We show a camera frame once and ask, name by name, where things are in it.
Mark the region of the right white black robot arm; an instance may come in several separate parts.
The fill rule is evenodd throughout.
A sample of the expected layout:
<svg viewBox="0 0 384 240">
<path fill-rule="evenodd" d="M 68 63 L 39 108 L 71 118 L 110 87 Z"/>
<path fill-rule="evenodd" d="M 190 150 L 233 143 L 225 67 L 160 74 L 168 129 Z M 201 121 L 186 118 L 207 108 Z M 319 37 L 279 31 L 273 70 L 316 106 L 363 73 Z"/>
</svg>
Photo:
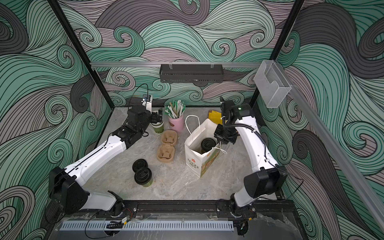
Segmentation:
<svg viewBox="0 0 384 240">
<path fill-rule="evenodd" d="M 241 137 L 252 167 L 252 173 L 244 177 L 244 187 L 231 196 L 230 210 L 237 215 L 256 200 L 280 191 L 288 173 L 270 153 L 251 106 L 236 105 L 223 97 L 220 102 L 222 123 L 217 126 L 214 137 L 223 144 L 235 144 L 237 137 Z"/>
</svg>

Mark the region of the white paper takeout bag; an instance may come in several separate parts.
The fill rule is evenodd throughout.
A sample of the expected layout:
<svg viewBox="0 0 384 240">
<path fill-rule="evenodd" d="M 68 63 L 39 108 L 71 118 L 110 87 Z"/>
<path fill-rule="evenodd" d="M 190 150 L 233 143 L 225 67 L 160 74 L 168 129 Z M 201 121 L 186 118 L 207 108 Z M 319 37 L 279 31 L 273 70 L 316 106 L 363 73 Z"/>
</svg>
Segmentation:
<svg viewBox="0 0 384 240">
<path fill-rule="evenodd" d="M 189 118 L 197 119 L 198 125 L 196 128 L 191 129 L 189 127 Z M 228 145 L 218 142 L 214 137 L 217 124 L 209 119 L 201 122 L 198 116 L 188 115 L 185 119 L 185 125 L 189 132 L 189 136 L 185 141 L 186 165 L 196 176 L 202 178 L 214 161 L 219 156 L 227 153 Z M 202 154 L 201 142 L 205 138 L 213 138 L 217 144 L 212 150 Z"/>
</svg>

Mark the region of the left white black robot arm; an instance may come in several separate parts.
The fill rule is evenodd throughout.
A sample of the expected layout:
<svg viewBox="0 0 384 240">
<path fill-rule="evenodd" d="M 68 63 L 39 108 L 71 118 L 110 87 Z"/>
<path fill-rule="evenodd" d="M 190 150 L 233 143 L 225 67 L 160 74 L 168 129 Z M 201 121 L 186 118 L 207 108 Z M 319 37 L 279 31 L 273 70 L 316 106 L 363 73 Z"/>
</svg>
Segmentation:
<svg viewBox="0 0 384 240">
<path fill-rule="evenodd" d="M 106 194 L 86 191 L 83 186 L 101 167 L 148 135 L 150 124 L 161 122 L 162 111 L 152 112 L 153 97 L 146 94 L 139 105 L 128 109 L 128 117 L 107 140 L 85 157 L 49 173 L 49 197 L 65 215 L 81 210 L 99 210 L 112 217 L 121 215 L 123 199 L 112 191 Z"/>
</svg>

